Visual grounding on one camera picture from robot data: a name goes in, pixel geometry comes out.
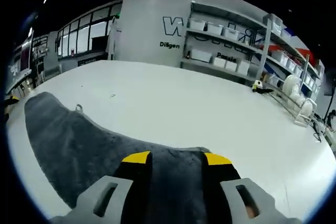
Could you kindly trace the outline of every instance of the ceiling light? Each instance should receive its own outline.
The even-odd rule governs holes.
[[[28,37],[29,37],[30,35],[32,35],[32,32],[33,32],[33,28],[31,27],[31,28],[29,29]]]

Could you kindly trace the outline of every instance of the black stand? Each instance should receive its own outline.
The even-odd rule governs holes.
[[[323,122],[324,122],[324,123],[326,122],[326,119],[327,119],[327,116],[328,116],[328,112],[329,112],[330,106],[331,106],[331,104],[332,104],[332,100],[333,100],[333,98],[334,98],[334,94],[335,94],[335,86],[336,86],[336,79],[334,79],[334,80],[333,80],[333,83],[332,83],[331,99],[330,99],[330,103],[329,103],[329,106],[328,106],[326,115],[324,116],[324,119],[323,119]]]

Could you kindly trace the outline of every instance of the window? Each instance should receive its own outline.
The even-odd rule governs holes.
[[[77,31],[73,31],[69,35],[69,54],[72,55],[72,51],[74,51],[73,54],[77,53],[76,49],[76,37],[77,37]]]
[[[108,39],[106,31],[108,35],[111,30],[112,16],[120,13],[120,10],[121,3],[118,3],[73,21],[58,33],[56,41],[58,55],[68,57],[72,55],[71,52],[79,54],[88,50],[104,50]]]
[[[106,18],[109,15],[110,7],[97,10],[93,13],[92,21],[96,21],[102,18]]]
[[[79,22],[79,20],[76,20],[76,21],[72,22],[70,31],[74,31],[78,28],[78,22]]]
[[[100,22],[91,26],[89,50],[92,49],[92,38],[105,36],[106,22]]]
[[[69,34],[69,28],[70,28],[70,26],[67,26],[66,28],[64,28],[64,33],[63,33],[63,35],[67,35],[67,34]]]
[[[112,20],[109,20],[107,23],[107,35],[110,35],[111,25],[112,25]]]
[[[60,31],[57,37],[57,54],[60,56],[62,55],[62,33],[63,31]]]
[[[77,41],[77,53],[88,50],[89,26],[79,29]]]
[[[69,41],[69,35],[63,36],[63,46],[62,46],[62,56],[68,56],[68,41]]]
[[[121,11],[121,4],[113,5],[111,10],[111,16],[120,13],[120,11]]]
[[[80,19],[79,26],[84,26],[90,23],[91,13]]]

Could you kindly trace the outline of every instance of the red object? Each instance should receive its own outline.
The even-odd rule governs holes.
[[[269,45],[268,47],[268,51],[272,52],[272,51],[277,51],[277,50],[283,50],[280,46],[278,45]],[[317,60],[314,58],[313,53],[309,50],[309,49],[302,49],[302,48],[297,48],[297,50],[299,51],[300,54],[302,54],[302,56],[304,58],[306,58],[307,54],[309,55],[309,63],[315,67],[315,65],[317,64]]]

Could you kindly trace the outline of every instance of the black window frame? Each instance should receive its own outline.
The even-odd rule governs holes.
[[[70,24],[67,24],[65,25],[61,30],[58,31],[57,33],[57,39],[55,41],[55,44],[56,44],[56,47],[55,47],[55,50],[57,52],[57,56],[58,56],[58,59],[64,59],[64,58],[70,58],[70,57],[75,57],[76,55],[78,54],[84,54],[84,53],[87,53],[87,52],[90,52],[91,50],[89,50],[90,48],[90,33],[91,33],[91,26],[95,25],[95,24],[98,24],[98,23],[101,23],[101,22],[106,22],[106,26],[105,26],[105,35],[104,36],[107,36],[107,30],[108,30],[108,24],[109,24],[109,21],[113,19],[113,17],[116,15],[111,15],[112,13],[112,9],[114,6],[116,5],[122,5],[122,1],[120,2],[117,2],[117,3],[113,3],[111,5],[107,5],[107,6],[104,6],[104,7],[101,7],[101,8],[98,8],[98,9],[95,9],[93,11],[91,11],[90,13],[87,13],[83,16],[80,16],[76,19],[74,19]],[[102,9],[105,9],[105,8],[109,8],[108,10],[108,15],[107,17],[105,18],[101,18],[101,19],[97,19],[95,21],[92,21],[93,19],[93,14],[94,12],[97,12],[97,11],[100,11]],[[85,16],[88,16],[90,15],[90,22],[88,24],[85,24],[85,25],[80,25],[80,19],[85,17]],[[71,31],[71,25],[75,22],[78,22],[78,25],[77,25],[77,28],[74,29],[73,31]],[[69,33],[68,33],[68,56],[63,56],[63,36],[64,36],[64,29],[69,26]],[[87,50],[85,52],[80,52],[78,53],[78,34],[79,34],[79,30],[86,27],[86,26],[89,26],[89,35],[88,35],[88,43],[87,43]],[[59,43],[62,43],[62,49],[61,49],[61,55],[58,54],[58,48],[57,48],[57,40],[58,40],[58,35],[60,34],[60,32],[62,33],[62,36],[61,36],[61,41]],[[69,52],[69,43],[70,43],[70,33],[73,33],[73,32],[77,32],[77,35],[76,35],[76,53],[74,54],[74,56],[72,56]]]

